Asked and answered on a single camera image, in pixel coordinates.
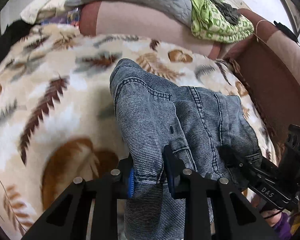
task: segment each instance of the bedding pile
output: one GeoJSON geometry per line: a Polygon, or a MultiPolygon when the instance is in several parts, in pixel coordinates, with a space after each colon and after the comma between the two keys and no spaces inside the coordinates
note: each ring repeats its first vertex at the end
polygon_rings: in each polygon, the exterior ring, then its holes
{"type": "MultiPolygon", "coordinates": [[[[247,90],[224,61],[139,36],[84,37],[71,25],[35,26],[0,64],[0,226],[11,240],[19,240],[74,177],[97,178],[127,157],[109,90],[122,58],[178,86],[237,96],[236,114],[276,164],[247,90]]],[[[123,238],[122,212],[119,220],[123,238]]]]}
{"type": "Polygon", "coordinates": [[[254,31],[254,26],[241,15],[234,25],[227,21],[210,0],[191,0],[191,32],[200,39],[234,43],[242,41],[254,31]]]}
{"type": "MultiPolygon", "coordinates": [[[[67,6],[79,6],[95,0],[66,0],[67,6]]],[[[210,0],[119,0],[151,7],[173,16],[191,27],[192,34],[200,39],[234,43],[251,35],[253,24],[240,16],[237,25],[225,17],[210,0]]]]}
{"type": "Polygon", "coordinates": [[[70,24],[72,26],[79,28],[80,13],[81,10],[79,8],[75,8],[74,10],[67,12],[63,15],[44,19],[40,22],[40,24],[41,25],[52,24],[52,23],[70,24]]]}
{"type": "Polygon", "coordinates": [[[71,7],[65,6],[65,2],[66,0],[34,0],[22,10],[20,17],[29,24],[40,23],[71,10],[71,7]]]}

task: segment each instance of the purple fabric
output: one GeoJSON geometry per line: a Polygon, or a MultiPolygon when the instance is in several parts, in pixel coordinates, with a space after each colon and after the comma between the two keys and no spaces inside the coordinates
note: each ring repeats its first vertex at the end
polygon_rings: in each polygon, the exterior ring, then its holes
{"type": "Polygon", "coordinates": [[[81,14],[81,9],[77,7],[74,10],[67,12],[61,16],[55,16],[52,18],[44,19],[41,21],[41,25],[62,23],[62,24],[71,24],[73,26],[79,27],[80,14],[81,14]]]}
{"type": "Polygon", "coordinates": [[[291,238],[288,215],[282,212],[280,220],[273,226],[274,231],[278,234],[280,240],[289,240],[291,238]]]}

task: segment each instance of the blue denim jeans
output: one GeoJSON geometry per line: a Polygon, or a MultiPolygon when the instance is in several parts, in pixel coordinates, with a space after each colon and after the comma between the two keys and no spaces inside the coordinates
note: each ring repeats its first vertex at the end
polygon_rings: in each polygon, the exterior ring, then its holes
{"type": "MultiPolygon", "coordinates": [[[[173,200],[163,172],[162,150],[170,145],[186,167],[211,179],[241,178],[226,168],[218,149],[228,145],[261,162],[255,132],[243,117],[240,99],[200,87],[178,87],[141,69],[118,62],[110,91],[122,137],[134,162],[134,194],[126,201],[125,235],[137,240],[182,239],[185,200],[173,200]]],[[[210,222],[213,220],[209,204],[210,222]]]]}

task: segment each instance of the green patterned cloth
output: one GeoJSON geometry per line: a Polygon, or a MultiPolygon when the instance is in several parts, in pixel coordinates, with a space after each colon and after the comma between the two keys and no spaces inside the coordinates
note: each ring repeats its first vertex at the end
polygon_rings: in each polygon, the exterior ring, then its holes
{"type": "Polygon", "coordinates": [[[191,32],[203,40],[234,43],[250,36],[254,27],[243,15],[237,25],[227,22],[210,0],[191,0],[192,25],[191,32]]]}

